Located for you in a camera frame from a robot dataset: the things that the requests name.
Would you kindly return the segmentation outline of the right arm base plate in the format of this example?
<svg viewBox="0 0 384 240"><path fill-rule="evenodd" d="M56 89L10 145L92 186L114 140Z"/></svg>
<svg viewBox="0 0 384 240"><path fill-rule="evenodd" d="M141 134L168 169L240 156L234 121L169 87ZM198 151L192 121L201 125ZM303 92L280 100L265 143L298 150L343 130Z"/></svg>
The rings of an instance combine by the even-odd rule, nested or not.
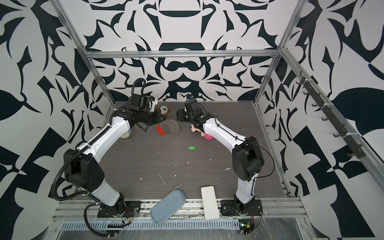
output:
<svg viewBox="0 0 384 240"><path fill-rule="evenodd" d="M258 199L253 199L247 204L240 200L221 200L220 204L220 213L224 217L261 216L263 213L262 203Z"/></svg>

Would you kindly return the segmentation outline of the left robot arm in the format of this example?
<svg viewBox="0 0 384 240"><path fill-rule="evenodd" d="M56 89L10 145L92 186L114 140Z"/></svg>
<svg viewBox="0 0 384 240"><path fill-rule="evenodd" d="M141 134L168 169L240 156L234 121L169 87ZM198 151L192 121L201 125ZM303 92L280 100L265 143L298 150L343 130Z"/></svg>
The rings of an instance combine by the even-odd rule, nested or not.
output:
<svg viewBox="0 0 384 240"><path fill-rule="evenodd" d="M90 141L76 150L69 149L64 154L64 164L51 186L52 198L56 201L70 200L79 195L87 195L103 208L120 213L125 207L123 194L116 191L105 179L100 162L109 148L131 127L157 125L166 120L159 109L153 111L131 111L114 109L106 126ZM61 197L58 194L59 180L65 180L80 188L80 192Z"/></svg>

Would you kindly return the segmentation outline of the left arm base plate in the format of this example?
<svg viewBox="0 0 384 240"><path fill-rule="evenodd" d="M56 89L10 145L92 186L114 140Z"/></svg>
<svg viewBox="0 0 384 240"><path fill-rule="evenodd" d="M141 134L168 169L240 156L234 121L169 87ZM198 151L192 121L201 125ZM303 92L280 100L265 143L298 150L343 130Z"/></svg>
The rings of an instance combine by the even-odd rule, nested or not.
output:
<svg viewBox="0 0 384 240"><path fill-rule="evenodd" d="M112 218L120 215L123 218L131 218L140 213L141 201L122 201L116 203L113 207L101 204L98 218Z"/></svg>

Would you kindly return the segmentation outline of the metal keyring with chain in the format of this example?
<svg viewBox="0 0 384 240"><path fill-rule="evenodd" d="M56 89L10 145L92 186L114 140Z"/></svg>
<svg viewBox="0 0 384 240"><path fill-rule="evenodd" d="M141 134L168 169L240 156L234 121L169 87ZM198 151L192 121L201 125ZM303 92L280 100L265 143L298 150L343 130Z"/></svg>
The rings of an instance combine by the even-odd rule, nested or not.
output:
<svg viewBox="0 0 384 240"><path fill-rule="evenodd" d="M176 136L180 131L178 123L172 119L162 122L161 128L166 136Z"/></svg>

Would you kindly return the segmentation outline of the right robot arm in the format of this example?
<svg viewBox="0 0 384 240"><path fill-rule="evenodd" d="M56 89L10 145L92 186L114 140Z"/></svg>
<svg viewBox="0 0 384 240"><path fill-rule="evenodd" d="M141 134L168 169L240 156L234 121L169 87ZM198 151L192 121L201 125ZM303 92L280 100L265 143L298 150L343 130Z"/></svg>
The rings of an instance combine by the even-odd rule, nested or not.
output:
<svg viewBox="0 0 384 240"><path fill-rule="evenodd" d="M245 211L255 200L256 180L265 164L261 147L256 138L239 135L206 112L196 99L184 102L176 113L179 122L190 123L204 134L212 136L232 154L232 169L238 177L234 196L238 211Z"/></svg>

